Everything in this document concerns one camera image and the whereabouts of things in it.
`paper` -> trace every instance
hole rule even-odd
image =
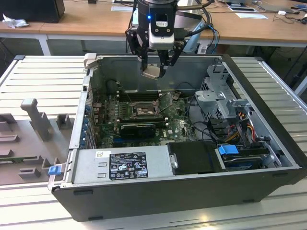
[[[132,12],[133,7],[130,6],[112,6],[111,11]]]
[[[15,29],[16,27],[24,27],[24,26],[29,25],[24,19],[13,19],[13,18],[6,17],[4,14],[3,14],[3,18],[4,20],[2,20],[2,22],[6,26],[11,27],[13,29]]]
[[[254,18],[254,19],[268,19],[266,16],[262,14],[255,13],[236,13],[239,18]]]

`yellow wire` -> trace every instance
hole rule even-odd
[[[225,142],[228,142],[232,139],[234,139],[235,137],[237,137],[239,135],[239,132],[236,132],[234,135],[232,135],[230,138],[228,138]]]

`desk leg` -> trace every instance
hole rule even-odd
[[[38,41],[40,43],[40,47],[42,48],[44,55],[45,56],[51,56],[52,52],[50,51],[49,46],[48,46],[47,35],[46,34],[38,34],[36,38],[38,39]]]
[[[86,52],[86,46],[85,46],[85,41],[84,40],[81,40],[81,47],[82,47],[82,51],[83,52]]]

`black plastic cover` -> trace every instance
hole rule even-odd
[[[171,142],[167,144],[169,154],[174,154],[178,168],[175,175],[218,173],[221,165],[214,144],[206,141]]]

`motherboard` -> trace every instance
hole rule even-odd
[[[97,103],[94,108],[97,147],[155,146],[196,140],[186,116],[186,98],[166,92],[150,99],[117,94]]]

